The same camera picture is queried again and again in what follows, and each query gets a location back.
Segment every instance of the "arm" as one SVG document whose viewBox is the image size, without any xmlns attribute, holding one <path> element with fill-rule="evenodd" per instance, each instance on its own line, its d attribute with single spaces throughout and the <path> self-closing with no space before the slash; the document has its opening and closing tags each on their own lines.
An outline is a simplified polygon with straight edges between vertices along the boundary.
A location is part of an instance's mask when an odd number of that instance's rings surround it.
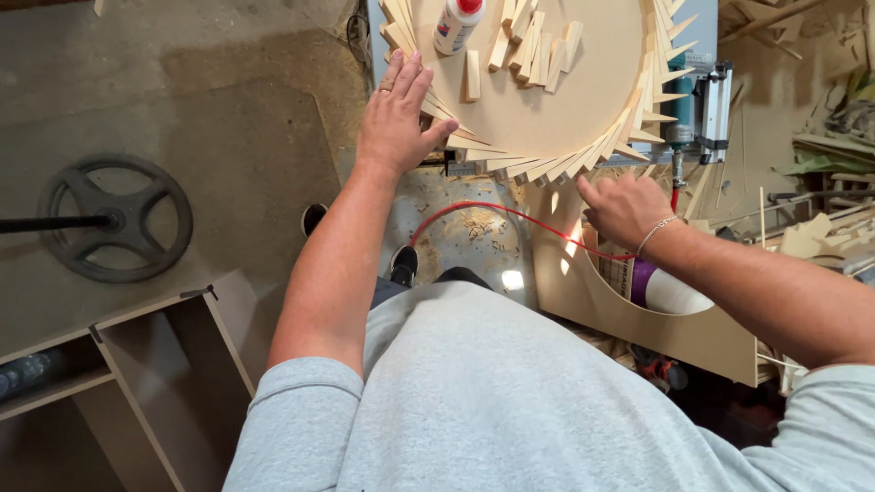
<svg viewBox="0 0 875 492">
<path fill-rule="evenodd" d="M 596 189 L 581 177 L 577 189 L 590 206 L 585 213 L 592 225 L 630 251 L 673 215 L 650 178 L 624 174 L 616 183 L 600 181 Z M 875 291 L 865 285 L 793 257 L 717 239 L 678 220 L 657 231 L 641 255 L 808 368 L 875 364 Z"/>
<path fill-rule="evenodd" d="M 404 64 L 396 50 L 371 96 L 352 176 L 291 272 L 268 369 L 298 357 L 325 357 L 362 375 L 365 322 L 396 185 L 459 127 L 444 120 L 420 131 L 419 110 L 434 76 L 421 64 L 419 53 Z"/>
</svg>

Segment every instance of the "white glue bottle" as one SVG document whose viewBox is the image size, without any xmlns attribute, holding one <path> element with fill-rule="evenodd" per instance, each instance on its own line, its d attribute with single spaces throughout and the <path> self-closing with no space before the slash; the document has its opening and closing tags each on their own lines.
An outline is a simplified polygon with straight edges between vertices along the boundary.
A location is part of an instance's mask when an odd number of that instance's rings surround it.
<svg viewBox="0 0 875 492">
<path fill-rule="evenodd" d="M 435 25 L 435 47 L 446 55 L 458 53 L 486 12 L 486 0 L 446 0 Z"/>
</svg>

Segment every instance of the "sleeve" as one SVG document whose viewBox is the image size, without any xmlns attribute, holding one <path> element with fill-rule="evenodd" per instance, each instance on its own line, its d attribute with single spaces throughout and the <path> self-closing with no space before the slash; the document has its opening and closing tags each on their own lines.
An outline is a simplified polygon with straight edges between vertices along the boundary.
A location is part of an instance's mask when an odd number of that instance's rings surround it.
<svg viewBox="0 0 875 492">
<path fill-rule="evenodd" d="M 817 370 L 787 399 L 772 447 L 748 447 L 751 465 L 787 490 L 872 490 L 875 366 Z"/>
<path fill-rule="evenodd" d="M 363 390 L 359 375 L 332 359 L 292 359 L 268 370 L 224 490 L 334 489 Z"/>
</svg>

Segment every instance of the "red cap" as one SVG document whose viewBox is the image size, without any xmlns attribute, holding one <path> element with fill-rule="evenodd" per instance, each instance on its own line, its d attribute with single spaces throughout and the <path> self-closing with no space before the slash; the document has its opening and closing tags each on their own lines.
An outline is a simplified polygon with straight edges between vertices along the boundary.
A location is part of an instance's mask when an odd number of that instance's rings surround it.
<svg viewBox="0 0 875 492">
<path fill-rule="evenodd" d="M 483 5 L 483 0 L 456 0 L 458 9 L 466 14 L 473 14 L 480 10 Z"/>
</svg>

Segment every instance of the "silver bracelet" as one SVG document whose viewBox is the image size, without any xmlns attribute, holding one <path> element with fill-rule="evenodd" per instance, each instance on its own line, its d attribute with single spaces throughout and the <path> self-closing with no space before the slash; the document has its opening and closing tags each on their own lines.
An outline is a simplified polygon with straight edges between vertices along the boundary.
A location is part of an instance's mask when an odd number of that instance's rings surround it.
<svg viewBox="0 0 875 492">
<path fill-rule="evenodd" d="M 641 246 L 638 247 L 638 252 L 635 253 L 635 255 L 641 256 L 641 250 L 644 249 L 644 245 L 648 243 L 650 238 L 653 237 L 654 234 L 656 234 L 656 231 L 658 231 L 661 228 L 664 228 L 666 224 L 668 224 L 669 222 L 673 221 L 676 218 L 677 218 L 677 215 L 672 215 L 668 219 L 665 219 L 664 221 L 656 224 L 656 227 L 654 227 L 654 230 L 650 231 L 650 234 L 648 234 L 647 237 L 644 238 L 644 241 L 641 241 Z"/>
</svg>

